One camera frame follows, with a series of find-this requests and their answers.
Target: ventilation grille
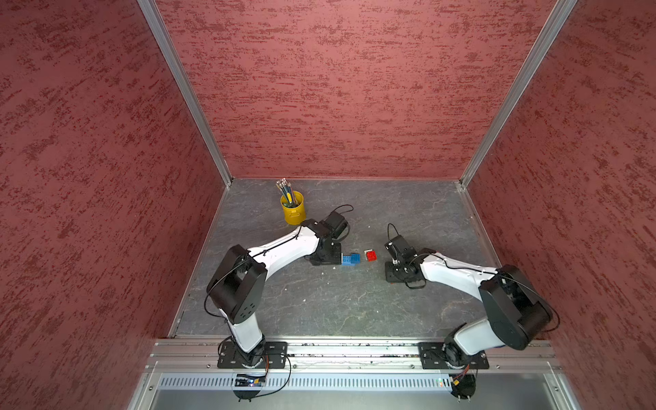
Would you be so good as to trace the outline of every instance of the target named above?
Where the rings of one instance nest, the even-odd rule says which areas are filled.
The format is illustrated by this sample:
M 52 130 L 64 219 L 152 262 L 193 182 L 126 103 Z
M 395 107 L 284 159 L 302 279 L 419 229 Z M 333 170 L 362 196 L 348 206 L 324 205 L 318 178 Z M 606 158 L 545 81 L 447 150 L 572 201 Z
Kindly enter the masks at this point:
M 287 374 L 269 374 L 261 390 L 275 390 L 285 384 Z M 165 373 L 160 390 L 260 390 L 234 388 L 234 375 L 202 373 Z M 449 375 L 423 373 L 411 375 L 357 375 L 348 373 L 292 374 L 286 390 L 359 390 L 359 391 L 451 391 Z

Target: red lego brick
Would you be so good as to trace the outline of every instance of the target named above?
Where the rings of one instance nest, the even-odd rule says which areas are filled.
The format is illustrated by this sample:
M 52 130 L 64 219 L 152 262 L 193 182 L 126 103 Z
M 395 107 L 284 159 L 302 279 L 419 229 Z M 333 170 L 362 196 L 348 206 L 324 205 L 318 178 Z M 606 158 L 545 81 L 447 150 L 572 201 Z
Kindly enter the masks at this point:
M 365 251 L 365 256 L 367 257 L 367 260 L 369 262 L 372 262 L 376 260 L 376 252 L 373 251 L 373 249 L 368 249 Z

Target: blue lego brick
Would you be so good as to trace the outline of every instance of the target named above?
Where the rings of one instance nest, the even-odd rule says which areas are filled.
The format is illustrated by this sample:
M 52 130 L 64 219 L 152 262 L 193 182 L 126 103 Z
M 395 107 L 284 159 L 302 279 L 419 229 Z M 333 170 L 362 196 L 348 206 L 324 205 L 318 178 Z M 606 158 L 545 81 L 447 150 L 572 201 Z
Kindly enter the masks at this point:
M 360 263 L 360 254 L 352 253 L 351 255 L 344 255 L 342 253 L 342 265 L 355 266 Z

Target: yellow cup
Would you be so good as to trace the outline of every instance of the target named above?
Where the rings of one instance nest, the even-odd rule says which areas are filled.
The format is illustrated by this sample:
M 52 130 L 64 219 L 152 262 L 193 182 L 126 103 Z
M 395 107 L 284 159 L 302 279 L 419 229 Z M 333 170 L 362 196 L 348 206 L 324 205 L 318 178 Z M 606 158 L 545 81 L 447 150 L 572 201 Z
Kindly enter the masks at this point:
M 297 207 L 287 208 L 284 206 L 287 201 L 283 196 L 280 197 L 280 205 L 283 207 L 287 223 L 290 225 L 300 225 L 305 220 L 305 203 L 303 202 L 303 195 L 300 192 L 294 191 L 294 196 L 296 197 L 296 202 L 298 202 Z

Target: aluminum frame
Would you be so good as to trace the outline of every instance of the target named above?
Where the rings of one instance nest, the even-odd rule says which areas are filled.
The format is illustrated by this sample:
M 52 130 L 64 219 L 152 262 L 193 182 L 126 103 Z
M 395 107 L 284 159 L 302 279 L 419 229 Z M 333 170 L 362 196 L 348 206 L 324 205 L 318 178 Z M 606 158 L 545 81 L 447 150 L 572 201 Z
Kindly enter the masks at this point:
M 492 241 L 490 241 L 490 238 L 487 235 L 487 231 L 485 231 L 485 226 L 483 226 L 483 222 L 481 221 L 480 215 L 476 210 L 476 206 L 474 206 L 474 202 L 469 196 L 469 191 L 467 191 L 467 188 L 465 188 L 462 184 L 457 184 L 456 189 L 458 190 L 458 194 L 460 195 L 460 199 L 464 205 L 465 210 L 467 211 L 467 214 L 469 214 L 469 221 L 472 224 L 474 231 L 476 232 L 476 236 L 478 236 L 478 243 L 481 245 L 481 251 L 485 257 L 485 260 L 490 266 L 496 266 L 500 268 L 501 261 L 499 260 L 499 256 L 494 249 L 494 245 L 492 245 Z
M 512 110 L 517 105 L 517 102 L 522 97 L 524 90 L 528 87 L 528 84 L 531 82 L 537 68 L 542 63 L 544 56 L 549 51 L 551 44 L 553 44 L 556 36 L 560 32 L 560 29 L 565 24 L 569 13 L 576 5 L 577 0 L 558 0 L 554 8 L 551 10 L 549 17 L 546 19 L 540 34 L 538 34 L 533 47 L 529 51 L 529 54 L 526 56 L 522 67 L 520 68 L 515 80 L 510 86 L 506 98 L 501 103 L 501 107 L 497 112 L 497 115 L 492 120 L 492 124 L 488 128 L 487 132 L 481 140 L 481 144 L 478 146 L 476 153 L 472 156 L 472 159 L 469 161 L 467 168 L 465 168 L 464 173 L 460 179 L 462 185 L 467 188 L 469 183 L 472 181 L 478 167 L 483 163 L 485 155 L 492 147 L 492 143 L 497 139 L 501 129 L 504 124 L 510 117 Z
M 182 313 L 184 312 L 184 307 L 186 306 L 187 297 L 190 294 L 192 285 L 194 284 L 194 281 L 198 277 L 198 272 L 200 271 L 203 265 L 203 261 L 205 260 L 205 255 L 207 254 L 207 248 L 209 247 L 209 240 L 211 239 L 212 232 L 215 231 L 216 224 L 218 223 L 219 214 L 221 212 L 221 206 L 223 206 L 223 203 L 225 202 L 229 190 L 230 187 L 226 186 L 223 191 L 223 194 L 221 195 L 221 199 L 218 202 L 218 206 L 216 207 L 216 212 L 214 213 L 214 218 L 212 218 L 212 223 L 210 224 L 209 229 L 207 230 L 207 235 L 205 236 L 205 240 L 203 240 L 203 247 L 201 248 L 201 251 L 198 254 L 198 258 L 196 259 L 196 264 L 194 264 L 194 269 L 192 270 L 192 274 L 189 277 L 189 281 L 187 281 L 187 286 L 184 288 L 184 293 L 182 294 L 182 300 L 178 305 L 178 310 L 175 312 L 175 316 L 173 318 L 173 322 L 171 323 L 171 327 L 169 328 L 169 333 L 167 337 L 175 337 L 175 333 L 178 330 L 178 326 L 180 326 L 180 320 L 182 319 Z
M 223 337 L 180 337 L 159 339 L 145 368 L 142 384 L 131 403 L 131 410 L 151 407 L 163 375 L 171 373 L 216 373 L 231 375 L 233 369 L 217 369 L 218 345 Z M 285 341 L 291 357 L 293 375 L 439 375 L 449 370 L 424 370 L 421 367 L 419 342 L 436 342 L 430 338 L 356 338 L 356 337 L 271 337 Z M 489 370 L 481 373 L 543 374 L 554 403 L 561 410 L 577 410 L 560 362 L 548 340 L 534 340 L 525 350 L 508 347 L 487 350 Z M 289 370 L 272 369 L 274 374 Z
M 159 49 L 169 65 L 169 69 L 173 74 L 175 82 L 180 88 L 180 93 L 182 93 L 189 111 L 192 113 L 192 117 L 196 122 L 196 127 L 198 127 L 198 130 L 203 136 L 205 145 L 207 145 L 207 149 L 209 150 L 210 155 L 212 155 L 212 159 L 221 174 L 223 183 L 225 183 L 226 187 L 229 187 L 232 184 L 232 175 L 230 174 L 230 170 L 228 170 L 228 164 L 226 163 L 223 154 L 221 154 L 221 151 L 218 149 L 218 144 L 214 138 L 212 128 L 210 128 L 209 122 L 207 122 L 207 118 L 205 117 L 205 113 L 203 113 L 203 108 L 201 107 L 200 102 L 198 102 L 194 88 L 189 81 L 189 77 L 187 77 L 187 73 L 184 71 L 184 66 L 180 61 L 180 57 L 175 51 L 173 41 L 166 29 L 164 19 L 162 19 L 155 1 L 137 0 L 137 3 L 139 3 L 139 7 L 141 7 L 141 11 L 146 17 L 150 31 L 152 31 L 155 40 L 157 40 Z

